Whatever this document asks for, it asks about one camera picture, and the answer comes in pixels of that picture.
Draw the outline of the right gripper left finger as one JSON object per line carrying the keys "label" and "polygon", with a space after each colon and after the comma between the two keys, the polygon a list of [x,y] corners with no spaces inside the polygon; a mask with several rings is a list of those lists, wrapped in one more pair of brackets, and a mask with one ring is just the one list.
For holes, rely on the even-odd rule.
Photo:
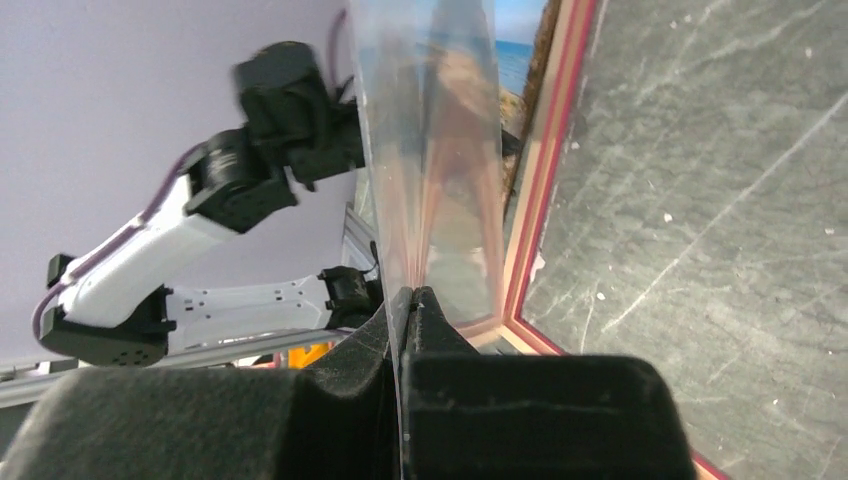
{"label": "right gripper left finger", "polygon": [[5,479],[396,479],[404,287],[303,369],[85,369],[52,386]]}

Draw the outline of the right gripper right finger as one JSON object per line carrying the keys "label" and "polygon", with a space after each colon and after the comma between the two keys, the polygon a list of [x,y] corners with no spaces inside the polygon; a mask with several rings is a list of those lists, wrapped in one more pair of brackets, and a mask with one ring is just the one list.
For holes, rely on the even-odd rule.
{"label": "right gripper right finger", "polygon": [[669,387],[617,355],[478,352],[434,291],[410,294],[400,355],[408,479],[693,479]]}

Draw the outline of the pink wooden picture frame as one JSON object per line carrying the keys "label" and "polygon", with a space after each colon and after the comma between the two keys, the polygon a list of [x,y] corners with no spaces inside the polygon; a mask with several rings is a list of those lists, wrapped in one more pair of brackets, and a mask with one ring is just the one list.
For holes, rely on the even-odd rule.
{"label": "pink wooden picture frame", "polygon": [[581,70],[592,55],[592,39],[605,15],[604,1],[562,1],[549,47],[536,108],[528,113],[524,167],[515,196],[512,227],[504,268],[506,299],[501,341],[525,355],[565,355],[565,350],[540,330],[542,315],[530,305],[543,285],[553,285],[553,243],[547,228],[560,212],[559,174],[573,165],[570,142],[586,84]]}

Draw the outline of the clear frame glazing sheet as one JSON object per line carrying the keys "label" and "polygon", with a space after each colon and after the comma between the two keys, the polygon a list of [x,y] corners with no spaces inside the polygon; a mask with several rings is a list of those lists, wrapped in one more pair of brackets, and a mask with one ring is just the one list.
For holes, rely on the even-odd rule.
{"label": "clear frame glazing sheet", "polygon": [[353,1],[363,151],[393,369],[425,299],[476,336],[502,320],[502,127],[490,1]]}

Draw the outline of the landscape beach photo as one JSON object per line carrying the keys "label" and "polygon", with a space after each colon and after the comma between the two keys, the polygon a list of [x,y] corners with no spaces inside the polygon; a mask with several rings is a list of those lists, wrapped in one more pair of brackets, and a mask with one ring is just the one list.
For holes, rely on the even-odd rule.
{"label": "landscape beach photo", "polygon": [[495,2],[502,124],[516,137],[529,130],[560,9],[558,0]]}

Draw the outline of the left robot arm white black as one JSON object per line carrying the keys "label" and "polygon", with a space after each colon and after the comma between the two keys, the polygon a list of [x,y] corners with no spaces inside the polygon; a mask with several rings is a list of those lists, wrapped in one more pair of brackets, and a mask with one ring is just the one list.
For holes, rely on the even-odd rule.
{"label": "left robot arm white black", "polygon": [[234,67],[245,123],[190,148],[150,203],[81,257],[49,262],[32,330],[47,350],[96,366],[142,367],[219,340],[281,330],[357,328],[380,307],[373,269],[221,289],[168,279],[209,250],[295,208],[294,184],[365,164],[356,103],[327,86],[313,48],[286,41]]}

